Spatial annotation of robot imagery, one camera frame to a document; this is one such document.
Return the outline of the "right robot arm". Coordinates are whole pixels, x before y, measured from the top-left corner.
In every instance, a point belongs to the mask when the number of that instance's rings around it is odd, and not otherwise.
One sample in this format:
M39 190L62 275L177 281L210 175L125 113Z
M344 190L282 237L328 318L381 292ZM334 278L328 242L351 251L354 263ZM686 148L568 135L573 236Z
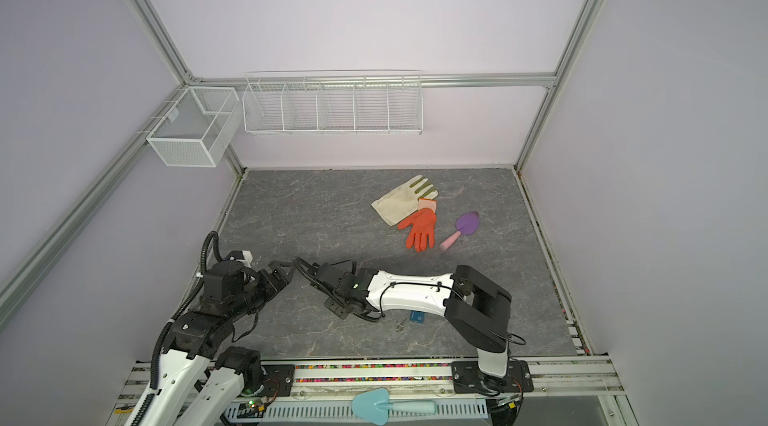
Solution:
M359 269L352 261L310 263L292 260L295 270L326 296L325 307L341 319L353 315L377 323L389 311L408 310L444 318L477 350L476 370L459 390L495 397L511 387L525 393L525 373L512 370L509 345L524 338L508 330L511 294L468 265L452 273L431 276L398 275L385 270Z

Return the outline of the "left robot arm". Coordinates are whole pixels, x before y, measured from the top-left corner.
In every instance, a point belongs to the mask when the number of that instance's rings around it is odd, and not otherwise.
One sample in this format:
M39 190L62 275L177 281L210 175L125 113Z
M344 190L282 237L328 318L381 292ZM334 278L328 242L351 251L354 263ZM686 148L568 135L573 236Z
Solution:
M226 424L226 411L242 392L262 391L268 381L258 351L230 345L235 324L256 319L291 282L295 267L273 261L251 266L245 250L222 254L219 234L209 232L192 291L165 323L153 347L150 379L128 422L131 425Z

